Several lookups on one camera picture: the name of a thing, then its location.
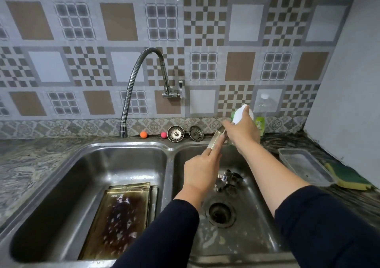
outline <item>faucet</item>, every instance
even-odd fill
[[[146,56],[149,55],[150,53],[156,53],[160,59],[162,77],[164,78],[164,92],[162,93],[162,96],[164,98],[180,97],[182,99],[183,81],[181,80],[178,81],[179,91],[173,90],[169,85],[168,74],[166,73],[165,62],[164,62],[164,57],[162,53],[157,48],[153,48],[153,47],[146,48],[140,54],[140,56],[138,57],[135,63],[135,66],[133,67],[131,78],[129,79],[128,87],[126,89],[124,107],[123,107],[123,112],[121,114],[121,120],[120,120],[120,138],[127,137],[126,118],[128,116],[128,109],[129,109],[129,103],[131,102],[133,86],[135,84],[135,79],[136,79],[138,71],[140,70],[141,64],[145,60]]]
[[[237,186],[243,181],[243,177],[238,173],[233,173],[227,169],[223,174],[218,174],[216,179],[214,190],[216,192],[222,192],[228,186]]]

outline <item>sink drain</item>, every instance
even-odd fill
[[[206,209],[206,217],[212,225],[220,228],[231,227],[236,220],[234,209],[222,202],[213,203]]]

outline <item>marble countertop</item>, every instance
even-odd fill
[[[116,137],[1,140],[0,226],[80,146],[110,141],[120,140]],[[261,143],[273,154],[278,154],[278,148],[303,148],[322,164],[327,161],[336,161],[307,139],[303,133],[267,134]],[[338,197],[351,210],[380,231],[379,190],[348,190],[337,185],[325,190]]]

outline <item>green label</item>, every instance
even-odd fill
[[[260,131],[260,137],[262,137],[264,135],[264,129],[265,129],[265,118],[257,117],[255,120],[255,124]]]

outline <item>clear plastic tray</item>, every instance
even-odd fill
[[[336,183],[329,171],[307,150],[284,148],[278,149],[278,153],[285,166],[306,182],[319,187],[328,187]]]

